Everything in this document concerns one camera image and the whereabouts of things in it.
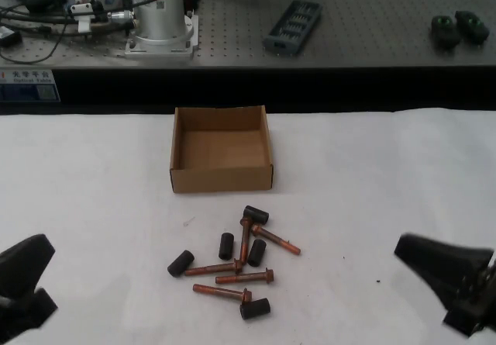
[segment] silver cylinder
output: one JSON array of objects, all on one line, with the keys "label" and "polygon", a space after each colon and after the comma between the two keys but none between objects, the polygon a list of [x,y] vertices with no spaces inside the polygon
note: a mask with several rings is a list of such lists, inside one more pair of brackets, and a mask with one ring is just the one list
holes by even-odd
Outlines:
[{"label": "silver cylinder", "polygon": [[[134,3],[145,0],[133,0]],[[183,0],[158,0],[135,8],[136,37],[146,43],[182,39],[186,36]]]}]

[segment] gray tabletop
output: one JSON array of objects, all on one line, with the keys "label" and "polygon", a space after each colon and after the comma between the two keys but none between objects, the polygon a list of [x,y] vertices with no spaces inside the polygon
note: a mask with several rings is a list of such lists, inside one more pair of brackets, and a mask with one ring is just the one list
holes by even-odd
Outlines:
[{"label": "gray tabletop", "polygon": [[[67,40],[40,67],[408,67],[496,64],[494,34],[482,47],[460,44],[452,53],[434,49],[429,38],[433,16],[475,12],[496,29],[496,0],[305,0],[323,5],[322,16],[296,57],[268,53],[262,39],[292,0],[201,0],[200,45],[194,59],[128,60],[124,35]],[[35,60],[53,42],[25,37],[6,52]]]}]

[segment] bolt head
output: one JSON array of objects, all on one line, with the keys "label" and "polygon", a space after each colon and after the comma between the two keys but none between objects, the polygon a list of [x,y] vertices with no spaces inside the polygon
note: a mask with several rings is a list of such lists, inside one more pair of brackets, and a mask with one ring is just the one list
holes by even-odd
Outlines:
[{"label": "bolt head", "polygon": [[239,223],[243,226],[248,225],[248,227],[251,227],[253,225],[253,220],[250,217],[243,217]]},{"label": "bolt head", "polygon": [[239,274],[241,272],[241,270],[243,269],[243,263],[241,262],[241,260],[237,260],[236,258],[234,259],[234,272],[236,274]]},{"label": "bolt head", "polygon": [[246,304],[247,302],[251,302],[251,291],[248,291],[246,288],[243,290],[243,300],[242,304]]},{"label": "bolt head", "polygon": [[274,270],[265,268],[265,277],[268,284],[274,281]]}]

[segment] white table surface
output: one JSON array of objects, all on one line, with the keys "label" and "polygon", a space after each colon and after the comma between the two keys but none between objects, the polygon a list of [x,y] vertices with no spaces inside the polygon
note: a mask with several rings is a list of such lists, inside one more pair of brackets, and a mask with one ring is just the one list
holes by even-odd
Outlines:
[{"label": "white table surface", "polygon": [[[172,123],[0,118],[0,250],[34,233],[57,250],[40,286],[59,310],[12,344],[469,343],[393,251],[407,231],[496,247],[496,113],[269,116],[273,190],[214,195],[172,193]],[[245,322],[237,302],[191,290],[212,276],[174,279],[167,265],[184,249],[195,266],[221,263],[225,231],[238,254],[248,204],[302,253],[267,243],[276,280],[248,287],[272,313]],[[486,329],[470,344],[495,340]]]}]

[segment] rubber plug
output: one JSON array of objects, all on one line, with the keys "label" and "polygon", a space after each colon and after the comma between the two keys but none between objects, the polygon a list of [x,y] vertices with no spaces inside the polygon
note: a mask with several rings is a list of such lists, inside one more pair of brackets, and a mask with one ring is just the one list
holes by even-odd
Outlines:
[{"label": "rubber plug", "polygon": [[255,239],[248,255],[248,264],[253,267],[260,266],[267,244],[262,239]]},{"label": "rubber plug", "polygon": [[169,265],[167,271],[173,277],[177,278],[179,275],[183,274],[184,271],[188,268],[189,264],[193,262],[195,256],[189,251],[185,250],[182,254],[179,255],[178,258],[174,260],[172,264]]},{"label": "rubber plug", "polygon": [[243,217],[250,217],[254,223],[265,225],[269,220],[269,214],[260,209],[256,209],[251,205],[247,205],[243,211]]},{"label": "rubber plug", "polygon": [[219,258],[221,260],[230,260],[233,256],[234,235],[223,233],[220,237]]},{"label": "rubber plug", "polygon": [[241,312],[241,318],[245,320],[268,314],[270,312],[269,300],[262,298],[261,300],[241,304],[239,312]]}]

